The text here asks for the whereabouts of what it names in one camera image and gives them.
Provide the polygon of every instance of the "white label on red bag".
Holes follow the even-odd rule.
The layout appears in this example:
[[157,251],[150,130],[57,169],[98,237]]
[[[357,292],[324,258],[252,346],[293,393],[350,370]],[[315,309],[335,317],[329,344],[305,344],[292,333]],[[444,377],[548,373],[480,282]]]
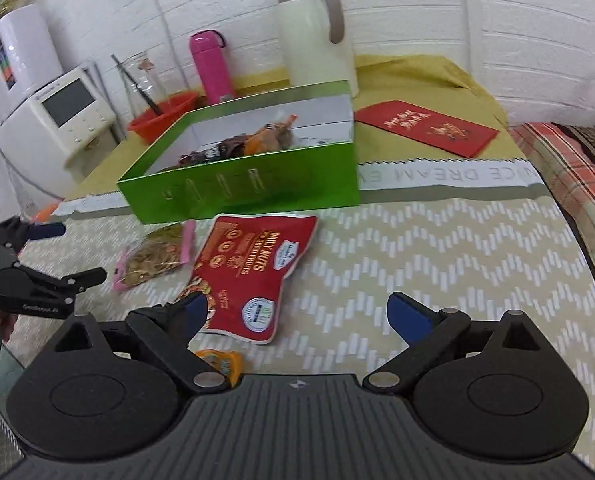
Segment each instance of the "white label on red bag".
[[264,332],[273,319],[274,303],[266,298],[253,298],[242,308],[242,320],[249,330]]
[[273,269],[280,270],[289,265],[298,254],[299,243],[284,240],[275,253]]

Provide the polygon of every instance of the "red plaid cloth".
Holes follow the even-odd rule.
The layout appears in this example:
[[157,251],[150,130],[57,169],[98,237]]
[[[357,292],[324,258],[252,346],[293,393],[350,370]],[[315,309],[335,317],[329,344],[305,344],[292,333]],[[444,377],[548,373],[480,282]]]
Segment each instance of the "red plaid cloth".
[[575,219],[595,265],[595,164],[579,142],[554,124],[523,124],[510,133],[554,198]]

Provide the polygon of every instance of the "green box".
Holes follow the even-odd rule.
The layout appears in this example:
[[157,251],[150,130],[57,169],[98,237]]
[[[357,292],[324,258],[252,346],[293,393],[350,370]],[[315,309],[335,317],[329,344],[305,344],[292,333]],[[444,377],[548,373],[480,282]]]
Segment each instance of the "green box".
[[[118,187],[145,224],[357,205],[353,105],[346,81],[306,85],[194,110],[173,124]],[[181,155],[290,114],[300,147],[176,170]]]

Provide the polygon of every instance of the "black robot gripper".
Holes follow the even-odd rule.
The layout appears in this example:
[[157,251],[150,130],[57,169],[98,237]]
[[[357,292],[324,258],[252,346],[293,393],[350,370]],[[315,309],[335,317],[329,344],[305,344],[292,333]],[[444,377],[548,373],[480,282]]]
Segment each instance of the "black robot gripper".
[[243,374],[231,386],[187,350],[206,320],[200,293],[122,322],[71,316],[11,390],[27,455],[4,478],[595,478],[571,454],[587,396],[526,314],[472,321],[399,292],[387,313],[410,346],[362,385]]

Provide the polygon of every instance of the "jug handle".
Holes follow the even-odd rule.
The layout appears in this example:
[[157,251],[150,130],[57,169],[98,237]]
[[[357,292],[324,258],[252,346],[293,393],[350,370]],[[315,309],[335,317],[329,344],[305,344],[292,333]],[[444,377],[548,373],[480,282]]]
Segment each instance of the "jug handle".
[[344,13],[341,9],[341,0],[324,0],[329,13],[331,32],[329,38],[331,43],[341,43],[344,39]]

